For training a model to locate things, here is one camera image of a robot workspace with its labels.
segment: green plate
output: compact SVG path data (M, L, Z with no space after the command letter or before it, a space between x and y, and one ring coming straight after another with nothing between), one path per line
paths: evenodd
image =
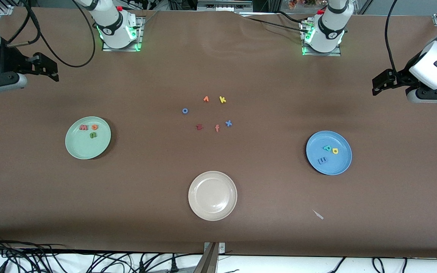
M97 129L92 130L92 125L96 125ZM81 126L87 126L87 130L83 130L85 128L80 128ZM111 128L104 119L97 116L87 116L75 121L65 136L68 153L78 159L97 157L105 151L109 142L111 142Z

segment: black cable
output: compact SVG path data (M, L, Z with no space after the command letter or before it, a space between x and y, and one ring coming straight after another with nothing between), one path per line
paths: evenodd
M31 258L33 258L33 260L35 261L35 264L38 266L38 264L41 262L41 264L43 265L43 267L45 268L45 271L48 271L50 273L53 273L53 270L51 269L52 267L50 266L50 263L48 264L48 266L43 262L43 259L41 257L39 257L38 255L32 255Z
M4 258L4 253L3 253L3 251L1 250L1 257L3 257ZM21 273L21 270L23 270L23 271L26 271L19 263L18 263L18 261L16 260L16 258L14 258L14 261L11 259L11 256L6 256L6 258L8 259L8 261L10 261L10 262L12 262L13 264L15 264L16 265L16 268L18 269L18 273Z
M387 47L387 53L389 54L390 65L392 66L392 71L394 72L394 76L396 76L398 81L402 81L401 78L399 78L399 76L397 74L396 66L394 64L394 59L392 57L392 51L390 50L389 38L387 35L388 28L389 28L390 16L392 15L392 11L394 10L394 6L396 5L396 3L397 3L397 0L394 0L394 2L392 2L392 6L390 7L389 14L387 14L387 19L385 20L384 38L385 38L385 46Z
M41 38L43 39L43 42L45 42L45 44L47 45L48 49L50 50L50 52L60 61L62 62L62 64L65 64L68 67L75 67L75 68L79 68L79 67L83 67L86 66L88 63L90 63L90 61L92 61L92 59L94 58L95 52L96 52L96 39L94 36L94 32L92 31L92 25L90 24L89 20L87 19L87 16L85 16L85 14L83 13L82 9L80 8L80 6L75 2L75 0L71 0L76 7L78 7L80 13L82 14L82 16L84 17L85 21L87 22L87 25L89 26L90 29L90 34L92 35L92 55L90 55L90 58L83 64L79 64L79 65L74 65L74 64L69 64L67 62L65 62L64 60L62 60L56 53L55 51L53 51L52 47L48 44L47 40L45 39L45 37L43 36L43 33L41 34Z
M124 263L121 261L121 259L122 258L124 258L125 256L129 256L130 254L128 253L128 254L124 254L123 256L120 256L119 258L117 258L116 260L114 260L113 262L111 262L110 264L108 264L106 267L104 267L102 270L101 270L101 273L104 273L104 271L106 271L109 267L111 267L111 266L113 266L113 265L115 265L115 264L121 264L122 266L123 266L123 273L125 273L125 266L124 266Z
M179 258L179 257L184 257L184 256L190 256L190 255L197 255L197 254L201 254L201 253L189 253L189 254L182 254L182 255L178 255L175 256L175 258ZM149 273L153 268L155 268L156 266L162 264L162 263L166 263L167 261L171 260L173 258L169 258L169 259L165 259L157 264L155 264L154 266L151 266L151 268L149 268L147 271L145 271L145 273Z
M253 21L258 21L258 22L261 22L261 23L266 23L266 24L269 24L269 25L272 25L272 26L278 26L278 27L285 28L285 29L292 29L292 30L299 31L299 32L308 32L307 30L304 30L304 29L292 28L292 27L283 26L283 25L280 25L280 24L271 23L271 22L267 22L267 21L262 21L262 20L254 19L254 18L250 18L250 17L248 17L248 18L253 20Z
M336 265L335 269L333 269L332 271L330 271L329 273L336 273L338 268L340 268L341 264L343 263L343 261L345 261L345 259L347 259L347 257L343 257L340 262Z
M148 267L151 265L151 263L153 263L154 260L156 260L156 258L158 258L159 256L163 255L164 253L158 253L155 256L153 256L151 259L149 259L148 261L146 261L144 263L144 270L146 271L148 269Z
M175 253L173 253L172 256L171 256L170 273L177 273L178 271L180 271L180 269L178 268L178 266L176 266Z
M405 273L407 266L407 258L404 258L404 266L402 266L402 273Z
M11 36L11 38L9 38L8 43L13 42L13 40L18 37L19 33L21 33L21 31L25 28L26 24L28 24L28 21L30 20L30 13L26 12L26 18L23 21L23 23L21 24L21 26L19 27L19 29L13 34L13 36Z
M41 36L40 23L38 23L38 19L36 18L35 13L31 9L31 6L28 5L28 2L26 2L26 0L21 0L21 2L25 6L26 11L28 12L28 14L31 18L31 22L33 22L33 25L35 25L35 28L36 28L36 37L33 40L28 41L28 45L31 45L31 44L36 43L40 39L40 36Z
M45 252L43 251L44 247L51 247L52 245L56 245L56 244L35 244L35 243L31 243L31 242L21 242L21 241L15 241L15 240L0 240L1 246L6 247L8 249L12 249L11 247L5 246L4 244L8 244L8 245L9 244L22 244L22 245L36 247L43 254L45 254Z
M21 252L21 251L18 251L18 250L16 250L16 249L11 249L11 248L7 248L7 247L2 247L2 246L0 246L0 249L5 249L5 250L8 250L9 252L11 252L12 254L15 254L15 257L17 257L17 256L20 256L21 258L23 258L23 259L25 259L26 261L28 261L28 263L30 263L30 266L31 266L31 271L36 271L36 272L38 272L38 273L42 273L42 270L40 269L40 267L38 266L38 265L36 265L26 254L24 254L23 252ZM12 263L15 263L15 264L17 264L17 265L19 265L19 263L17 263L17 262L15 262L15 261L12 261L11 259L10 259L10 262L12 262Z
M144 255L146 255L147 253L143 253L143 254L141 254L141 260L139 261L139 262L143 262L143 258L144 258Z
M35 259L35 262L32 263L32 260L31 260L31 257L32 257L32 256L26 254L26 253L24 252L24 250L19 251L18 255L14 255L14 256L10 256L10 255L7 254L7 257L8 257L8 259L9 259L10 262L12 262L12 263L15 264L16 266L18 266L19 271L20 271L20 269L21 269L21 270L23 270L24 272L28 272L28 271L25 270L24 267L22 267L22 266L20 265L20 262L18 262L18 260L17 260L18 258L20 258L20 259L21 259L21 258L26 259L26 260L31 264L31 270L30 270L30 271L36 271L36 272L38 272L38 273L48 272L48 271L49 271L49 269L48 269L47 266L45 266L45 265L44 265L45 270L44 270L44 269L41 269L40 266L38 265L38 261L36 261L36 259Z
M129 263L130 263L130 266L129 266L129 270L127 271L127 273L130 273L132 271L132 256L131 255L129 255Z
M106 259L110 259L110 260L114 260L114 261L123 262L123 263L125 263L127 266L132 267L128 262L126 262L126 261L122 261L122 260L118 260L118 259L115 259L115 258L113 258L113 257L111 257L111 256L105 256L105 255L101 255L101 254L97 254L97 253L89 253L89 254L82 254L82 255L93 255L93 256L104 257L104 258L106 258Z
M49 247L49 249L50 249L50 253L52 254L51 256L52 256L53 259L57 262L58 266L60 266L60 268L62 269L63 272L68 273L68 272L64 269L64 267L62 266L62 264L58 261L58 259L57 259L57 257L56 257L56 254L54 254L53 249L52 249L51 246Z
M306 18L301 19L301 20L296 20L296 19L294 19L293 17L290 17L290 16L289 16L288 14L286 14L285 12L282 12L281 10L274 11L274 13L282 14L282 15L284 15L286 18L288 18L289 20L291 20L291 21L293 21L293 22L296 22L296 23L301 23L301 21L308 19L308 17L306 17Z
M86 272L92 271L92 269L91 269L90 267L93 266L95 262L97 262L97 261L96 261L96 256L94 255L94 256L92 257L92 263L90 264L89 268L87 268L87 271L86 271Z
M382 268L382 272L377 269L377 266L375 265L375 260L379 260L380 266ZM382 260L380 258L377 257L372 258L372 266L375 269L375 271L377 271L377 273L385 273L384 264L382 263Z
M109 256L111 256L112 253L107 254L107 255L108 255L108 256L103 255L103 256L99 257L97 260L92 261L92 263L90 264L89 268L87 269L87 271L86 271L85 273L92 273L92 270L94 270L94 268L95 268L96 266L98 266L99 263L102 263L102 262L105 261Z

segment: blue plate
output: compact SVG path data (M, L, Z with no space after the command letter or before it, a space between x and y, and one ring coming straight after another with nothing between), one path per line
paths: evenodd
M307 157L311 166L317 171L327 175L337 175L350 166L352 149L347 140L338 133L320 131L308 140Z

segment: transparent container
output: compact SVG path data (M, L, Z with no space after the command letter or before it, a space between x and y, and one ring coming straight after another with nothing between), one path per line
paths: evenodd
M367 0L352 0L354 14L358 14ZM326 7L327 0L281 0L280 10L286 13L315 14Z

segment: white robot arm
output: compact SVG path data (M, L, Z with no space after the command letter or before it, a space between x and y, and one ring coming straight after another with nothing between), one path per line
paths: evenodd
M102 40L111 48L126 47L136 40L136 15L117 9L112 0L76 0L90 12Z
M390 88L409 86L412 102L437 102L437 37L414 56L402 71L387 69L372 80L373 95Z
M329 0L324 14L313 17L313 29L305 43L317 52L331 52L341 42L345 26L354 13L352 0Z

